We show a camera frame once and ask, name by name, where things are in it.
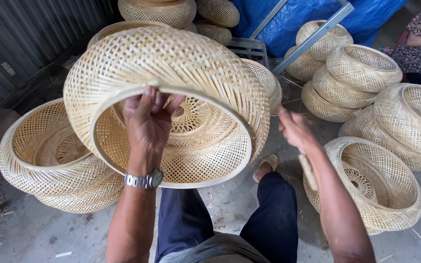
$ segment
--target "silver watch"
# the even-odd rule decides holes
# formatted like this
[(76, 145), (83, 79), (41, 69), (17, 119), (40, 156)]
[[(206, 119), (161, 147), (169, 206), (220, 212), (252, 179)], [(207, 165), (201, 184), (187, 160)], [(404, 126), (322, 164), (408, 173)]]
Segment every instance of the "silver watch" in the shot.
[(128, 171), (124, 174), (124, 182), (132, 187), (155, 189), (159, 186), (163, 179), (163, 172), (160, 169), (154, 169), (147, 176), (132, 176)]

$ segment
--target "blue tarp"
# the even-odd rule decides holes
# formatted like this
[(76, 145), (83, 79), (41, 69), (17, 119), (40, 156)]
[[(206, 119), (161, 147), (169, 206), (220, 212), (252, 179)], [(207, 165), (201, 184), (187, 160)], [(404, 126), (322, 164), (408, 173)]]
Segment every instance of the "blue tarp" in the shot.
[[(236, 37), (248, 38), (279, 0), (234, 0), (240, 12), (238, 25), (231, 28)], [(340, 24), (347, 28), (355, 44), (371, 46), (379, 27), (407, 0), (351, 0), (355, 8)], [(284, 57), (295, 45), (300, 27), (312, 20), (327, 20), (341, 8), (336, 0), (288, 0), (257, 39), (266, 43), (269, 55)]]

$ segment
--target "watch face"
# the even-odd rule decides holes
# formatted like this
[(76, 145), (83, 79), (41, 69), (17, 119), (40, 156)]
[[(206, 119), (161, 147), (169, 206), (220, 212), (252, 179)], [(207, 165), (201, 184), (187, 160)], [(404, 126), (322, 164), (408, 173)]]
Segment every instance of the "watch face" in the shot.
[(163, 172), (160, 170), (157, 170), (157, 172), (152, 176), (152, 182), (151, 185), (153, 188), (156, 188), (159, 186), (159, 184), (163, 180)]

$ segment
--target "gray shirt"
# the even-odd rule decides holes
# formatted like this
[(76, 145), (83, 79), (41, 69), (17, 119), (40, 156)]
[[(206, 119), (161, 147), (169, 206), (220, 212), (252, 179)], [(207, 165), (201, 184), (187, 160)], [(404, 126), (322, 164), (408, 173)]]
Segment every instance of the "gray shirt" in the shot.
[(164, 256), (160, 263), (270, 263), (241, 236), (215, 235), (201, 244)]

